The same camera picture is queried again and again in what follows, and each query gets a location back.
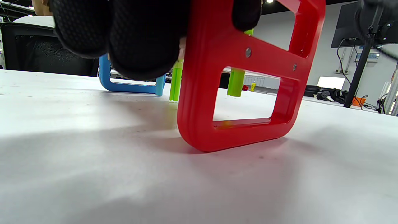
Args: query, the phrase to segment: blue plastic frame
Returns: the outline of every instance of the blue plastic frame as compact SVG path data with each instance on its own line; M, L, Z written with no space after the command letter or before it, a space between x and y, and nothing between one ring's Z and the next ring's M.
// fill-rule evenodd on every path
M102 86L112 92L138 92L138 93L154 93L157 96L163 95L163 89L166 84L166 75L162 75L156 79L156 85L139 85L128 83L111 82L111 62L107 55L103 55L99 59L99 80Z

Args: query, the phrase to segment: white shirt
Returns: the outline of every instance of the white shirt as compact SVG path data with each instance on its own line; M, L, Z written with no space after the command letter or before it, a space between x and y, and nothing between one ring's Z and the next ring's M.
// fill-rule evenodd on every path
M52 16L24 16L14 20L14 23L55 27L54 18Z

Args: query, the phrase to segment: green peg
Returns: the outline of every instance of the green peg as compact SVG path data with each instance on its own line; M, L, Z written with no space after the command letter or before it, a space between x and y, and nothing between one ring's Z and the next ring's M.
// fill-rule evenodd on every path
M170 89L170 101L178 102L183 63L184 60L180 60L177 61L173 66L172 86Z
M254 29L250 29L245 33L249 36L253 35ZM227 95L240 97L242 94L243 82L245 79L245 71L241 69L232 68L229 76Z

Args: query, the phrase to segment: computer monitor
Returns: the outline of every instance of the computer monitor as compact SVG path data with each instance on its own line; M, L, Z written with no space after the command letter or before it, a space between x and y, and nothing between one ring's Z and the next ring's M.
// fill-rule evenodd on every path
M364 45L359 39L357 29L355 27L355 12L360 7L359 2L342 5L340 9L339 19L337 21L336 30L332 41L332 48L353 47ZM360 16L360 24L364 33L372 24L376 8L362 9ZM383 13L380 20L380 29L377 35L380 44L396 44L398 43L398 16Z

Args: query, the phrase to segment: metal pole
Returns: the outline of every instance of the metal pole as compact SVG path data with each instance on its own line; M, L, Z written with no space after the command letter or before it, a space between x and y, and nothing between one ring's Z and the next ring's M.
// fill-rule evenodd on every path
M394 109L392 110L392 116L398 116L398 97L395 98L395 105L394 105Z
M382 14L383 14L383 8L378 6L376 9L375 15L373 17L370 38L374 38L375 34L377 33L378 24L380 22ZM368 56L371 51L371 48L372 48L372 45L365 43L365 46L363 47L363 50L361 53L361 57L359 58L358 67L355 70L354 76L352 77L351 86L349 88L347 98L345 99L344 107L350 108L352 105L352 101L356 94L356 91L357 91L357 88L359 85L359 81L361 80L363 70L365 69L366 61L368 60Z
M395 101L395 95L398 92L398 64L397 69L394 71L394 78L391 82L390 90L388 91L387 97L384 100L384 107L386 109L386 113L389 114L392 104Z

